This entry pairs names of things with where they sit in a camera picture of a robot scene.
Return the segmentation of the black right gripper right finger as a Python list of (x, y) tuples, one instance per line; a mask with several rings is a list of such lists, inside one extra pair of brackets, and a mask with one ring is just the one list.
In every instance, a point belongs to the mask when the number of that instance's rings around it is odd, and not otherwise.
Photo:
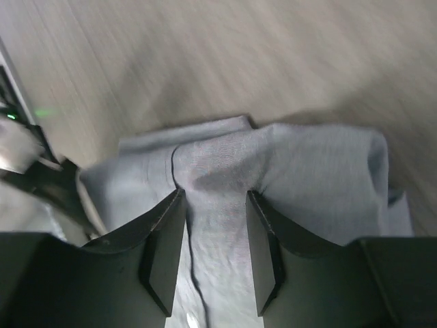
[(266, 327), (435, 327), (436, 239), (339, 246), (246, 195), (257, 313)]

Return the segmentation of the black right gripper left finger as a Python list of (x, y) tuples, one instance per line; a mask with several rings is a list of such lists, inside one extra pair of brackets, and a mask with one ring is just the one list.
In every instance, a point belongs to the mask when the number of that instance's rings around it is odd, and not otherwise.
[(46, 233), (3, 233), (1, 326), (163, 327), (185, 218), (185, 193), (177, 189), (82, 247)]

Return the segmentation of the grey long sleeve shirt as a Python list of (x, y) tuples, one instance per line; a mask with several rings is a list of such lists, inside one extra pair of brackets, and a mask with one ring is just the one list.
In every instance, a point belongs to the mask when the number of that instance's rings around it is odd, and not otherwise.
[(389, 186), (382, 134), (344, 125), (271, 124), (240, 116), (121, 140), (118, 155), (74, 182), (90, 221), (111, 232), (177, 188), (188, 213), (167, 327), (261, 327), (246, 228), (246, 194), (339, 245), (412, 236), (404, 192)]

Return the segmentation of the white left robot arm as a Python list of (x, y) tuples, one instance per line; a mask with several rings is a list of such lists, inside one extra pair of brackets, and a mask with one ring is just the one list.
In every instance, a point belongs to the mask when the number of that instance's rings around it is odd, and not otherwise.
[(1, 98), (1, 180), (54, 206), (86, 234), (97, 234), (79, 197), (79, 168), (69, 159), (59, 162), (42, 129), (19, 110), (19, 105)]

